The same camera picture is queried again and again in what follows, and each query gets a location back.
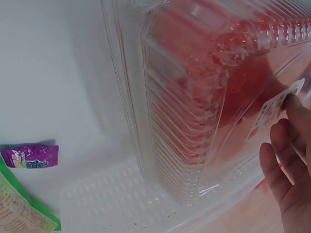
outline white surface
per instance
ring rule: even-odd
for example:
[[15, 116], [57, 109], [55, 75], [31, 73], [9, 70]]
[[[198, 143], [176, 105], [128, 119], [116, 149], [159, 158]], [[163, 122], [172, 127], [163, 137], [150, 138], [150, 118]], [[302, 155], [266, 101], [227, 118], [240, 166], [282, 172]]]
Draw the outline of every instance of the white surface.
[[58, 213], [65, 184], [128, 156], [100, 0], [1, 0], [0, 32], [0, 144], [56, 140], [58, 167], [13, 173]]
[[[133, 157], [64, 188], [62, 226], [66, 233], [191, 232], [224, 213], [261, 180], [259, 162], [254, 159], [211, 189], [198, 203], [180, 206], [165, 191], [151, 190], [144, 184]], [[201, 225], [194, 224], [203, 218]]]

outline plastic food tray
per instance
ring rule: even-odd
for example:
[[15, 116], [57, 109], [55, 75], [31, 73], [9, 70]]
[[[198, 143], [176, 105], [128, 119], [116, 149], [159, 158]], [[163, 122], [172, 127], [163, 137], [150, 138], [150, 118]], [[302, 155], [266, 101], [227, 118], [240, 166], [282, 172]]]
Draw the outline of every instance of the plastic food tray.
[[103, 8], [142, 174], [179, 203], [252, 160], [289, 94], [310, 104], [308, 1], [107, 0]]

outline label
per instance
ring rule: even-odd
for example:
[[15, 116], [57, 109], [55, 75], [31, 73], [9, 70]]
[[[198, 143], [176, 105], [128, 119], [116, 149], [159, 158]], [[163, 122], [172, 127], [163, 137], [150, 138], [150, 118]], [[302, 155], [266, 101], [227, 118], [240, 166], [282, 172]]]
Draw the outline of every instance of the label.
[[0, 197], [8, 198], [13, 193], [13, 188], [5, 177], [0, 174]]
[[298, 95], [304, 83], [305, 79], [298, 80], [295, 83], [293, 83], [291, 87], [281, 92], [274, 98], [265, 102], [258, 114], [257, 119], [255, 120], [255, 123], [251, 131], [248, 134], [247, 140], [255, 136], [266, 125], [277, 120], [280, 117], [281, 113], [283, 112], [281, 106], [285, 101], [287, 95], [288, 94]]

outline sticker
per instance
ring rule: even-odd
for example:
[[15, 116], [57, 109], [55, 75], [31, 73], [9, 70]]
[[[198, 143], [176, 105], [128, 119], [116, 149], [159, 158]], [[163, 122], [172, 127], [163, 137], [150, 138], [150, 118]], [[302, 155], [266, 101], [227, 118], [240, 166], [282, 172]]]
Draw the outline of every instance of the sticker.
[[255, 123], [250, 130], [247, 140], [255, 136], [261, 128], [277, 120], [282, 114], [281, 106], [288, 94], [298, 95], [305, 83], [305, 79], [297, 80], [293, 85], [281, 92], [274, 98], [268, 100], [262, 106]]

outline finger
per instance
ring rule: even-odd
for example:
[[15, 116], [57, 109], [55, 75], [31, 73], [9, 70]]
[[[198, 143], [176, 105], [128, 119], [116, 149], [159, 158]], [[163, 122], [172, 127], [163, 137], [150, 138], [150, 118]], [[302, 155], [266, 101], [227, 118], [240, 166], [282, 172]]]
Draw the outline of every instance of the finger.
[[270, 138], [274, 151], [285, 171], [292, 181], [296, 183], [307, 171], [307, 166], [296, 153], [284, 126], [280, 123], [273, 125], [270, 131]]
[[267, 183], [269, 184], [278, 204], [281, 205], [284, 197], [292, 187], [292, 184], [279, 167], [276, 160], [276, 154], [271, 144], [262, 144], [259, 158], [261, 169]]
[[285, 103], [289, 121], [299, 134], [311, 141], [311, 111], [303, 107], [299, 97], [291, 95]]
[[299, 132], [294, 128], [288, 119], [281, 119], [278, 123], [285, 128], [287, 136], [294, 146], [296, 152], [304, 160], [306, 157], [307, 149], [306, 139], [299, 134]]

